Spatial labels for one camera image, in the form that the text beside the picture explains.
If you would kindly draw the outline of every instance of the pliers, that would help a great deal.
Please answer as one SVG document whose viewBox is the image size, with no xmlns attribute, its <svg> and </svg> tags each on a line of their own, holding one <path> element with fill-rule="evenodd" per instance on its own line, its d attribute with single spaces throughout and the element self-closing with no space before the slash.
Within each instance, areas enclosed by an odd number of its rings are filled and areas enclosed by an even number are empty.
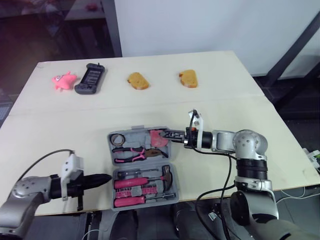
<svg viewBox="0 0 320 240">
<path fill-rule="evenodd" d="M 118 152 L 133 152 L 137 153 L 138 155 L 136 156 L 131 156 L 128 158 L 116 158 L 114 161 L 116 163 L 130 163 L 134 161 L 143 161 L 148 157 L 155 157 L 158 155 L 163 155 L 166 158 L 168 158 L 168 154 L 165 152 L 161 151 L 160 149 L 157 148 L 150 148 L 150 149 L 145 149 L 142 146 L 141 147 L 117 147 L 112 149 L 113 153 L 118 153 Z"/>
</svg>

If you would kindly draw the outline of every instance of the pink pliers handle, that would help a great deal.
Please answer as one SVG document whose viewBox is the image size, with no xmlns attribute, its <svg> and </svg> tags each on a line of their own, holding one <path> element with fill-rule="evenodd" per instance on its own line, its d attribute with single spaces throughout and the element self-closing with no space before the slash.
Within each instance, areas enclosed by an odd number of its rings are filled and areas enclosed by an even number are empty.
<svg viewBox="0 0 320 240">
<path fill-rule="evenodd" d="M 116 158 L 114 161 L 116 163 L 131 163 L 134 161 L 143 161 L 146 159 L 145 156 L 145 149 L 141 147 L 117 147 L 112 150 L 113 153 L 118 153 L 118 152 L 133 152 L 133 153 L 138 153 L 139 155 L 137 156 L 132 156 L 128 158 Z"/>
</svg>

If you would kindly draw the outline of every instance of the hammer head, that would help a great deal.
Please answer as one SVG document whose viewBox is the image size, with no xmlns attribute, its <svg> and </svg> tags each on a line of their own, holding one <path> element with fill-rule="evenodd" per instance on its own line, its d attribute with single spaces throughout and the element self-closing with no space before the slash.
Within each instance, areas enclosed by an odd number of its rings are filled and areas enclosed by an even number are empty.
<svg viewBox="0 0 320 240">
<path fill-rule="evenodd" d="M 163 191 L 168 191 L 172 186 L 172 173 L 170 172 L 170 166 L 162 166 Z"/>
</svg>

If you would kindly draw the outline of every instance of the hammer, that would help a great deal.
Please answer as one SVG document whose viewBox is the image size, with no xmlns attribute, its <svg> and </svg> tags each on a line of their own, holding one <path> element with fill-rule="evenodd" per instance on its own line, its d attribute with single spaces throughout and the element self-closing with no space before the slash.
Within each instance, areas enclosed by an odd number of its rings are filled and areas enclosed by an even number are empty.
<svg viewBox="0 0 320 240">
<path fill-rule="evenodd" d="M 163 191 L 167 191 L 172 185 L 172 174 L 170 172 L 170 166 L 162 166 L 162 176 L 159 177 L 136 177 L 126 180 L 115 180 L 114 189 L 129 188 L 134 186 L 141 186 L 148 184 L 150 181 L 162 180 L 163 181 Z"/>
</svg>

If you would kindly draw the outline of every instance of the gray plastic toolbox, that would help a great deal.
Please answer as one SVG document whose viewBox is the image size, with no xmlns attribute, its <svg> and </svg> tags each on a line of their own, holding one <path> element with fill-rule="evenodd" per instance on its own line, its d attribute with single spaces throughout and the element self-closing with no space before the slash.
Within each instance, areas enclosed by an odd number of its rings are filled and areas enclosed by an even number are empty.
<svg viewBox="0 0 320 240">
<path fill-rule="evenodd" d="M 168 141 L 166 146 L 163 147 L 153 147 L 151 145 L 151 130 L 165 130 L 167 127 L 149 127 L 144 128 L 144 126 L 135 126 L 130 130 L 121 130 L 114 131 L 109 133 L 107 136 L 107 141 L 110 148 L 110 153 L 112 157 L 112 164 L 117 166 L 118 168 L 113 171 L 112 174 L 112 186 L 113 186 L 113 211 L 124 211 L 130 209 L 139 209 L 139 208 L 147 208 L 168 204 L 175 204 L 179 201 L 179 193 L 177 188 L 177 174 L 174 166 L 169 163 L 171 159 L 171 141 Z M 112 143 L 112 136 L 122 135 L 125 138 L 120 138 L 120 140 L 115 137 Z M 135 148 L 143 147 L 144 150 L 149 149 L 157 149 L 161 150 L 162 154 L 156 156 L 147 157 L 144 160 L 134 160 L 130 159 L 130 162 L 120 162 L 122 159 L 128 159 L 132 157 L 139 156 L 140 153 L 137 151 L 131 151 Z M 165 182 L 161 179 L 148 181 L 147 184 L 132 186 L 132 187 L 123 187 L 115 189 L 115 181 L 118 180 L 129 180 L 133 178 L 160 178 L 163 175 L 163 169 L 170 169 L 172 175 L 172 185 L 168 188 L 168 190 L 164 190 Z M 145 203 L 130 205 L 130 206 L 115 206 L 115 200 L 119 201 L 121 199 L 123 201 L 126 198 L 126 201 L 130 197 L 141 197 L 145 196 L 146 198 L 151 197 L 160 197 L 162 195 L 171 195 L 169 198 L 158 198 L 146 200 Z"/>
</svg>

